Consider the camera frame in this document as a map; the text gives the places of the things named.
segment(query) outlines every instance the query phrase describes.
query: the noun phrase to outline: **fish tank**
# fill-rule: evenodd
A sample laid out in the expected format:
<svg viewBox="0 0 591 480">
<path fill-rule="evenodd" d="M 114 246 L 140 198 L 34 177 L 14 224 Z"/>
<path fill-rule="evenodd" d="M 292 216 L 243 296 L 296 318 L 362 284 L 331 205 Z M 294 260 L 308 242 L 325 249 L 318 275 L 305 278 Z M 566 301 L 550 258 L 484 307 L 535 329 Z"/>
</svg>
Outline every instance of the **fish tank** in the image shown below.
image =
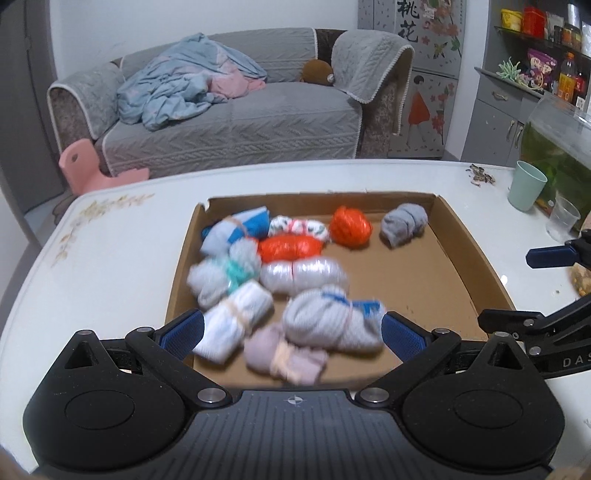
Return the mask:
<svg viewBox="0 0 591 480">
<path fill-rule="evenodd" d="M 547 93 L 522 135 L 521 160 L 548 177 L 537 205 L 550 214 L 556 197 L 566 198 L 581 214 L 580 230 L 591 210 L 591 115 Z"/>
</svg>

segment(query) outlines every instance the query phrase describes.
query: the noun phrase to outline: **drawer handle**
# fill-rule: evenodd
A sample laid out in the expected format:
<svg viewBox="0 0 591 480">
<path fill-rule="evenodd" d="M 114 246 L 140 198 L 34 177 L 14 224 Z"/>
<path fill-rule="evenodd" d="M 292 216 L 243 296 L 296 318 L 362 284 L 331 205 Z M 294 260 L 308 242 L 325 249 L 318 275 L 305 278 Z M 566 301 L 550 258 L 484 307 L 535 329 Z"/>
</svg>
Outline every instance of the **drawer handle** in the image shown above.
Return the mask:
<svg viewBox="0 0 591 480">
<path fill-rule="evenodd" d="M 523 132 L 523 125 L 521 125 L 519 127 L 519 131 L 517 132 L 517 135 L 515 136 L 515 148 L 519 147 L 519 137 L 521 136 L 522 132 Z"/>
<path fill-rule="evenodd" d="M 509 125 L 509 130 L 507 130 L 507 139 L 506 141 L 510 142 L 511 139 L 509 136 L 511 135 L 511 130 L 513 130 L 513 125 L 515 125 L 515 120 L 511 120 L 511 125 Z"/>
<path fill-rule="evenodd" d="M 497 100 L 504 100 L 507 101 L 509 99 L 509 97 L 505 96 L 505 95 L 501 95 L 500 93 L 496 93 L 496 92 L 492 92 L 492 96 L 494 98 L 496 98 Z"/>
</svg>

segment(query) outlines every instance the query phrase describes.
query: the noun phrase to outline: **plastic cup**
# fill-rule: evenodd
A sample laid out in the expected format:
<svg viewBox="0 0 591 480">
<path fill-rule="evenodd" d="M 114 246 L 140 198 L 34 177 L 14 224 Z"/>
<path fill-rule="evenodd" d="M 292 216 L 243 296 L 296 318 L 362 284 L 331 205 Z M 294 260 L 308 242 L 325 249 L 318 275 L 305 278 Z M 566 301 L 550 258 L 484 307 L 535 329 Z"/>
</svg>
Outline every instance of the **plastic cup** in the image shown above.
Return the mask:
<svg viewBox="0 0 591 480">
<path fill-rule="evenodd" d="M 548 178 L 540 170 L 519 160 L 509 190 L 509 203 L 516 209 L 526 212 L 532 208 L 547 181 Z"/>
<path fill-rule="evenodd" d="M 552 214 L 546 223 L 546 231 L 554 240 L 563 244 L 572 238 L 570 231 L 580 218 L 577 207 L 565 198 L 556 197 Z"/>
</svg>

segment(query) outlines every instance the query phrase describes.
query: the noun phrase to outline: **butterfly sticker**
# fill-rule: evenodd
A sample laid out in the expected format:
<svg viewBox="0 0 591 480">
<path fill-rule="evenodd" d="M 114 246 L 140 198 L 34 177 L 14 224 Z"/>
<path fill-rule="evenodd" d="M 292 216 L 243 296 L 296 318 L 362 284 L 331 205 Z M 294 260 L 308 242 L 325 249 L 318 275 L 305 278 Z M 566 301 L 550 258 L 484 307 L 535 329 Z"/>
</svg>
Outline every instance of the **butterfly sticker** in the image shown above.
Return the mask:
<svg viewBox="0 0 591 480">
<path fill-rule="evenodd" d="M 438 59 L 439 55 L 441 55 L 443 58 L 445 58 L 445 55 L 443 54 L 443 50 L 445 49 L 445 47 L 447 47 L 447 43 L 445 42 L 444 44 L 440 45 L 438 43 L 435 43 L 435 53 L 433 54 L 433 58 L 434 59 Z"/>
</svg>

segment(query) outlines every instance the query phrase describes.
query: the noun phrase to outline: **white wall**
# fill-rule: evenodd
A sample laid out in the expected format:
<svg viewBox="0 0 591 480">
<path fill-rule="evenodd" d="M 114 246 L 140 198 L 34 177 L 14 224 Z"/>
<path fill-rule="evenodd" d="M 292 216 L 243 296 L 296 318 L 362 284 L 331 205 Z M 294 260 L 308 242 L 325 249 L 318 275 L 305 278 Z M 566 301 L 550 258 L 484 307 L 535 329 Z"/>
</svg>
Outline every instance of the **white wall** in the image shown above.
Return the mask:
<svg viewBox="0 0 591 480">
<path fill-rule="evenodd" d="M 358 0 L 50 0 L 57 75 L 62 78 L 200 31 L 357 28 L 357 4 Z"/>
<path fill-rule="evenodd" d="M 466 3 L 466 31 L 460 80 L 457 84 L 456 101 L 445 146 L 445 149 L 458 159 L 462 158 L 478 91 L 480 75 L 474 67 L 482 67 L 484 61 L 489 0 L 467 0 Z"/>
<path fill-rule="evenodd" d="M 28 244 L 0 188 L 0 299 Z"/>
</svg>

